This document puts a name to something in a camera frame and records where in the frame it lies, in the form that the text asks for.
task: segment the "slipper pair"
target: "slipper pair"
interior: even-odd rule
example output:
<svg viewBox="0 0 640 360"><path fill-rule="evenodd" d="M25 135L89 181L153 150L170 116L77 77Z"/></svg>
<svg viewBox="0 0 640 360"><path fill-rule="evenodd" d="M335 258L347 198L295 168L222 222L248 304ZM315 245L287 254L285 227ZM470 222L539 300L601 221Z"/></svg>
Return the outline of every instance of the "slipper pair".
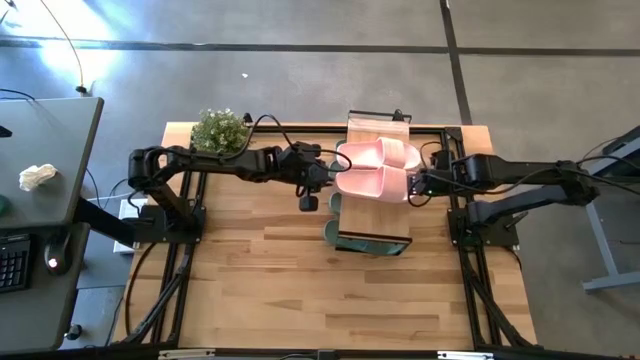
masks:
<svg viewBox="0 0 640 360"><path fill-rule="evenodd" d="M338 152L351 160L351 170L336 174L338 191L347 196L389 203L407 201L407 170L420 166L416 148L397 139L379 137L373 142L346 143ZM348 162L338 156L338 163Z"/></svg>

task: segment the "black keyboard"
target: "black keyboard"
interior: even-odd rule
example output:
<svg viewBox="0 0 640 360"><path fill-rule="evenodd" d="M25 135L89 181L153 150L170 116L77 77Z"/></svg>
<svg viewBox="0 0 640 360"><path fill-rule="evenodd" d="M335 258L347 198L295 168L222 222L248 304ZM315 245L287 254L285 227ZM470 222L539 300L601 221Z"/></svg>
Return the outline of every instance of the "black keyboard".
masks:
<svg viewBox="0 0 640 360"><path fill-rule="evenodd" d="M0 293L29 287L34 242L29 234L0 237Z"/></svg>

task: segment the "wooden plank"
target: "wooden plank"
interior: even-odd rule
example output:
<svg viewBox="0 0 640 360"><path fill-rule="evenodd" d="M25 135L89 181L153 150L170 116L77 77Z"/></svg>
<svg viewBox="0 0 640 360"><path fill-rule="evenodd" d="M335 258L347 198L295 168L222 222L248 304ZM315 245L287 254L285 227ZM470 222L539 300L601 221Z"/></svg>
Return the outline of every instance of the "wooden plank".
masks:
<svg viewBox="0 0 640 360"><path fill-rule="evenodd" d="M192 125L167 124L163 146L187 145ZM486 127L465 126L462 131L467 153L493 152ZM324 148L344 138L342 134L290 136ZM255 140L254 148L286 146L280 134L256 134ZM410 142L420 147L431 140L437 139L412 135ZM437 144L429 145L424 154L435 150ZM180 181L172 179L171 186L178 191ZM209 175L204 199L207 225L196 248L180 346L471 347L460 263L449 243L447 198L411 208L407 221L413 243L400 256L376 257L337 252L325 243L322 230L331 218L327 206L331 191L319 194L320 208L311 214L298 211L293 193L284 184L250 184L234 176ZM157 245L140 269L131 298L132 327L157 298L166 249L164 244ZM497 303L523 336L535 342L517 262L503 249L486 252ZM140 254L138 250L134 264ZM170 329L173 304L174 300L164 336ZM488 334L483 307L478 309L483 333ZM123 317L120 311L115 340L124 337Z"/></svg>
<svg viewBox="0 0 640 360"><path fill-rule="evenodd" d="M378 137L409 142L409 125L404 122L352 118L348 122L347 142L375 141ZM409 241L410 205L389 204L350 196L342 197L339 234L358 239Z"/></svg>

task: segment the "gray floor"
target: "gray floor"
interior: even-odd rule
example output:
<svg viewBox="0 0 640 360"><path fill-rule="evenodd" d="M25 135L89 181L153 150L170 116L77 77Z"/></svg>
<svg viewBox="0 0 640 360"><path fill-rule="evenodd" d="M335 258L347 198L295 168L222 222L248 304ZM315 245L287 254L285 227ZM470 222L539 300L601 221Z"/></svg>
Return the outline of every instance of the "gray floor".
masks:
<svg viewBox="0 0 640 360"><path fill-rule="evenodd" d="M16 0L0 35L59 37L39 2ZM49 0L77 39L235 43L445 46L437 0L71 1ZM639 48L633 0L450 0L459 46ZM77 94L64 43L0 48L0 86L38 98ZM106 101L90 169L101 194L125 177L136 147L158 144L167 121L196 121L200 109L270 112L283 121L343 121L349 109L401 108L414 121L459 124L448 55L80 50L85 83ZM638 125L638 57L461 57L474 124L490 127L499 155L577 159ZM87 196L92 196L85 183ZM127 192L123 186L118 193ZM117 201L109 211L117 213ZM540 344L603 354L640 353L640 286L582 292L605 274L583 209L551 206L518 225L521 257ZM130 260L93 234L82 288L122 286ZM640 267L640 247L614 244L621 269ZM87 307L121 291L79 297L75 321L102 343L109 321Z"/></svg>

